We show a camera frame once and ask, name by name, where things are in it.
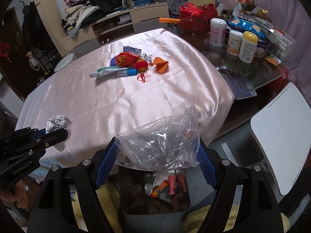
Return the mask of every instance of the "human hand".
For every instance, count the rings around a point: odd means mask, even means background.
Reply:
[[[9,190],[0,191],[0,199],[9,203],[16,201],[19,208],[26,208],[28,206],[28,198],[22,180],[16,183],[13,187],[13,191],[14,194]]]

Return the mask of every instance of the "pink toy figure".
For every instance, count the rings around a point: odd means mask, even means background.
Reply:
[[[170,170],[170,171],[167,171],[167,173],[169,174],[169,195],[175,194],[174,189],[177,186],[176,177],[179,181],[179,184],[181,185],[183,189],[183,192],[187,191],[185,177],[183,175],[184,170]]]

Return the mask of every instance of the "door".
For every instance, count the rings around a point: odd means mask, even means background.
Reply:
[[[17,95],[26,98],[37,87],[38,78],[44,72],[35,71],[29,65],[14,10],[5,13],[3,23],[0,24],[0,67]]]

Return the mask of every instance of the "yellow-capped bottle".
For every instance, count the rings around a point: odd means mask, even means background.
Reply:
[[[238,57],[245,63],[251,63],[256,51],[258,37],[249,31],[245,31],[242,37],[242,43]]]

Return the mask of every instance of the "red paper cutting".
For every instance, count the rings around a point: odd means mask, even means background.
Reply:
[[[8,57],[9,56],[9,48],[10,45],[6,43],[0,43],[0,57]]]

